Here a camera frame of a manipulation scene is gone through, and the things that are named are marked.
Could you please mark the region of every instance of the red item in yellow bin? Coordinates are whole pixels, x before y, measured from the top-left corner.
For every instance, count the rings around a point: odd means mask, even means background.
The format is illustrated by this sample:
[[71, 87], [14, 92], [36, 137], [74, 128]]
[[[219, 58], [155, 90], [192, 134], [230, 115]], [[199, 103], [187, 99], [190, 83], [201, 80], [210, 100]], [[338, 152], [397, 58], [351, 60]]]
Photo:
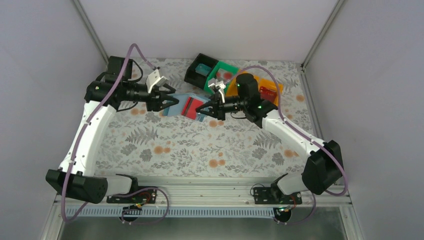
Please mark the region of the red item in yellow bin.
[[270, 90], [264, 86], [259, 88], [260, 98], [265, 99], [273, 103], [277, 97], [277, 92]]

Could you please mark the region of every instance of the gray floor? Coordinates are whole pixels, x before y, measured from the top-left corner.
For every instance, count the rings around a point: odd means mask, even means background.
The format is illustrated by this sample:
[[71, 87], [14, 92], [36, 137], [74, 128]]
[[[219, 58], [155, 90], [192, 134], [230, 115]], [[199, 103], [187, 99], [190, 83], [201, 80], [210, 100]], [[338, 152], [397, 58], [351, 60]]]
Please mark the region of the gray floor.
[[[292, 220], [304, 218], [310, 209], [293, 211]], [[341, 240], [346, 239], [338, 208], [318, 208], [307, 222], [277, 225], [261, 218], [166, 218], [152, 226], [130, 226], [118, 218], [81, 217], [62, 227], [61, 240]]]

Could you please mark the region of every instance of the floral tablecloth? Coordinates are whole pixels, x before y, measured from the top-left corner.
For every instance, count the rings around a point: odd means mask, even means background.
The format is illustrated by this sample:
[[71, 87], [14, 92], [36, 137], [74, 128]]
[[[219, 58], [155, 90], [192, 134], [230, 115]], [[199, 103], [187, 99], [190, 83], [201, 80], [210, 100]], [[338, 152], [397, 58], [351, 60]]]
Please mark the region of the floral tablecloth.
[[[151, 70], [135, 59], [144, 76]], [[177, 93], [205, 95], [203, 90], [184, 82], [192, 59], [153, 58], [151, 62], [168, 73], [170, 85]], [[312, 133], [299, 73], [294, 62], [224, 60], [243, 68], [261, 65], [283, 84], [281, 106], [284, 114]], [[250, 73], [270, 79], [260, 69]], [[140, 71], [133, 67], [133, 78]], [[120, 108], [131, 106], [123, 102]], [[147, 112], [139, 103], [129, 111], [118, 112], [106, 130], [96, 161], [97, 175], [129, 174], [135, 176], [181, 177], [278, 177], [283, 173], [302, 171], [301, 159], [275, 135], [258, 128], [246, 119], [225, 121], [206, 117], [198, 122], [184, 116], [163, 116]]]

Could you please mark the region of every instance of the robotic hand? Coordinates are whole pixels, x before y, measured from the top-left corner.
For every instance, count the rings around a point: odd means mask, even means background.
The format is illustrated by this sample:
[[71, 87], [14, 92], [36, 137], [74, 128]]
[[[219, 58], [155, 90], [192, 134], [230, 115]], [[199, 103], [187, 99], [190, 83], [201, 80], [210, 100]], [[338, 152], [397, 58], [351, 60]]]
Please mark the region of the robotic hand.
[[[304, 131], [288, 118], [282, 119], [278, 108], [273, 103], [261, 99], [258, 82], [252, 74], [242, 73], [236, 77], [235, 81], [238, 96], [228, 97], [224, 97], [224, 84], [209, 82], [208, 85], [215, 94], [210, 97], [211, 101], [199, 106], [196, 111], [218, 120], [225, 120], [226, 113], [243, 111], [250, 122], [273, 133], [296, 151], [301, 158], [307, 159], [303, 173], [284, 174], [271, 184], [272, 195], [277, 201], [283, 195], [307, 190], [320, 195], [342, 177], [341, 171], [333, 160], [312, 143], [317, 142], [323, 145], [343, 167], [340, 146], [335, 141], [324, 142]], [[309, 136], [311, 140], [306, 140], [297, 132]]]
[[[168, 80], [159, 68], [147, 76], [145, 84], [139, 84], [129, 80], [132, 74], [133, 61], [128, 62], [122, 80], [114, 90], [113, 94], [97, 111], [87, 125], [89, 115], [95, 110], [106, 94], [112, 89], [118, 77], [120, 69], [124, 65], [124, 59], [111, 56], [107, 66], [107, 72], [103, 73], [105, 81], [97, 79], [90, 83], [85, 94], [85, 105], [82, 119], [75, 135], [73, 143], [60, 164], [58, 169], [48, 170], [46, 181], [61, 194], [64, 187], [65, 176], [73, 162], [69, 181], [66, 189], [66, 197], [99, 203], [105, 196], [115, 194], [126, 194], [137, 188], [137, 180], [127, 175], [111, 175], [105, 177], [94, 177], [97, 155], [105, 130], [109, 122], [117, 112], [122, 101], [145, 102], [147, 111], [158, 112], [170, 106], [178, 104], [179, 100], [169, 96], [175, 89], [166, 84]], [[83, 126], [87, 125], [81, 139], [77, 139]], [[74, 161], [71, 154], [74, 145], [78, 144], [78, 150]]]

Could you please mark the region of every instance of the table surface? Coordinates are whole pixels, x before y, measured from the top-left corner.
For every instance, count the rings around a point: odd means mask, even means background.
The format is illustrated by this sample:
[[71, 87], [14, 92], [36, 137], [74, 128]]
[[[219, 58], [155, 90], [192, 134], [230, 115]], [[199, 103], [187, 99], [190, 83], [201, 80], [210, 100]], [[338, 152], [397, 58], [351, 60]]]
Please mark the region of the table surface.
[[[152, 71], [136, 60], [145, 77]], [[206, 93], [184, 82], [192, 59], [149, 59], [163, 68], [169, 84], [177, 93]], [[294, 62], [224, 60], [244, 68], [260, 65], [269, 69], [283, 84], [283, 113], [309, 133], [313, 132], [309, 110]], [[261, 69], [248, 72], [270, 79]], [[140, 76], [133, 67], [133, 79]], [[121, 109], [131, 106], [123, 102]], [[301, 159], [287, 144], [272, 133], [260, 129], [246, 119], [225, 121], [206, 117], [203, 122], [184, 116], [163, 116], [162, 112], [147, 112], [146, 105], [118, 112], [111, 120], [99, 150], [96, 175], [129, 174], [161, 177], [279, 177], [284, 173], [302, 171], [306, 159]]]

